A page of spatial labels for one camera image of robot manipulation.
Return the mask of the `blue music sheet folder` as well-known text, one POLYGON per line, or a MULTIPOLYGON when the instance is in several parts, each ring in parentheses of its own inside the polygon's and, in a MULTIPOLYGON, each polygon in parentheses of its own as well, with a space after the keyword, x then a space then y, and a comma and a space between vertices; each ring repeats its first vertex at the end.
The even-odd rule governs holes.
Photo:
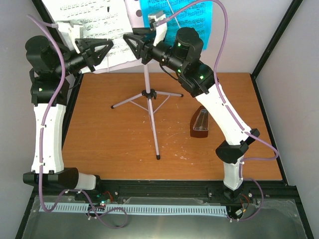
MULTIPOLYGON (((190 0, 141 0, 140 6, 144 26, 150 26, 149 14, 162 10, 169 17, 189 3, 191 3, 190 0)), ((198 3, 188 8, 167 23, 165 42, 173 45, 177 30, 181 27, 190 27, 194 28, 202 39, 203 49, 207 49, 212 27, 212 16, 213 3, 210 1, 198 3)))

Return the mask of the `white music sheet paper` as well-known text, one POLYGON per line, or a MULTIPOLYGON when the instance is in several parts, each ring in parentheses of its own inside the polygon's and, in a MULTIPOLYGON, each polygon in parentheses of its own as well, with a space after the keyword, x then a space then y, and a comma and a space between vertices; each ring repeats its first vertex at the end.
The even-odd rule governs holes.
POLYGON ((111 39, 114 46, 97 72, 115 71, 134 65, 134 55, 123 39, 132 31, 123 0, 44 0, 54 22, 77 20, 83 24, 83 37, 111 39))

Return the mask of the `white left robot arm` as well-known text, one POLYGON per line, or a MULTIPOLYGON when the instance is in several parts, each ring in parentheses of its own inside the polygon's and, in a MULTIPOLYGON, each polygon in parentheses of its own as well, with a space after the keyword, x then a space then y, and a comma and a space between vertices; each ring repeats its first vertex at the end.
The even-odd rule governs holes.
POLYGON ((34 36, 25 44, 26 58, 32 65, 30 93, 36 119, 35 154, 31 171, 23 182, 35 186, 86 190, 92 200, 103 197, 104 188, 98 176, 83 174, 77 168, 66 168, 62 158, 62 128, 70 84, 68 75, 87 67, 95 70, 112 49, 110 39, 76 38, 76 49, 34 36))

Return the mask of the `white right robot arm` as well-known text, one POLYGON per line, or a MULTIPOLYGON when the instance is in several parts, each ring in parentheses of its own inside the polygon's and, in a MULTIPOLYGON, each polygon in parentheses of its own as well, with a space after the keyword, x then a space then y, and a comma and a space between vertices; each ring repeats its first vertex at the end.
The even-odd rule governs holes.
POLYGON ((144 65, 155 60, 175 71, 176 80, 213 117, 225 137, 215 150, 224 164, 224 197, 235 201, 243 183, 240 161, 260 133, 240 119, 227 101, 214 70, 200 61, 203 41, 194 28, 180 28, 173 45, 157 36, 156 31, 148 28, 135 28, 132 33, 124 34, 123 39, 144 65))

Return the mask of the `white tripod music stand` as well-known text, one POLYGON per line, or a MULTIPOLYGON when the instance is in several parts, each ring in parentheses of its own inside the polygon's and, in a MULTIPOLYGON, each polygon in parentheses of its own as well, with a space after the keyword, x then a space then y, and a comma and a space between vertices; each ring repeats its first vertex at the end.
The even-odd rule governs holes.
MULTIPOLYGON (((159 13, 152 13, 151 17, 149 17, 149 20, 154 19, 155 21, 159 21, 159 20, 163 20, 164 17, 166 15, 160 11, 159 13)), ((167 32, 167 26, 165 27, 160 27, 159 33, 157 33, 157 35, 159 35, 159 37, 156 36, 155 39, 155 43, 158 43, 160 40, 164 40, 164 37, 166 35, 167 32)), ((183 97, 183 94, 180 93, 169 93, 169 92, 161 92, 161 91, 156 91, 155 89, 151 89, 150 86, 150 76, 149 76, 149 68, 148 68, 148 64, 144 64, 144 79, 145 79, 145 90, 143 90, 140 94, 135 95, 131 98, 128 98, 122 102, 119 102, 115 105, 111 106, 111 109, 114 109, 116 107, 119 107, 121 105, 124 105, 128 102, 144 109, 145 111, 148 112, 149 114, 149 118, 150 118, 150 123, 151 123, 151 128, 153 131, 153 136, 154 136, 154 143, 155 143, 155 151, 156 151, 156 158, 157 160, 160 160, 160 150, 159 150, 159 145, 158 145, 158 139, 157 139, 157 132, 156 132, 156 124, 155 124, 155 117, 154 114, 155 112, 157 112, 160 107, 172 96, 172 97, 183 97), (152 103, 152 99, 156 99, 157 95, 163 95, 163 96, 167 96, 167 98, 154 110, 153 109, 153 103, 152 103), (137 104, 136 102, 134 102, 135 99, 138 99, 140 97, 145 97, 147 99, 147 104, 148 104, 148 108, 144 108, 143 106, 137 104)))

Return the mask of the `brown wooden metronome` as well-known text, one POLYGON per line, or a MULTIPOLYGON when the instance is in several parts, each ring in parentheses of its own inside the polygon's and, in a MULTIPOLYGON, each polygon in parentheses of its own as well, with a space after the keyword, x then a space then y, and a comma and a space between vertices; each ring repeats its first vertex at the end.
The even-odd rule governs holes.
POLYGON ((209 113, 204 106, 200 106, 190 120, 190 136, 207 138, 209 132, 209 113))

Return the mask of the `clear plastic metronome cover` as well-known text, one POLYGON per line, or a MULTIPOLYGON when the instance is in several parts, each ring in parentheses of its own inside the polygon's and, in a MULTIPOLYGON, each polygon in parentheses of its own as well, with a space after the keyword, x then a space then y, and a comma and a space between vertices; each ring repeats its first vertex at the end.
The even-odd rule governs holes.
POLYGON ((209 113, 206 109, 201 109, 196 117, 193 125, 194 131, 208 131, 209 130, 209 113))

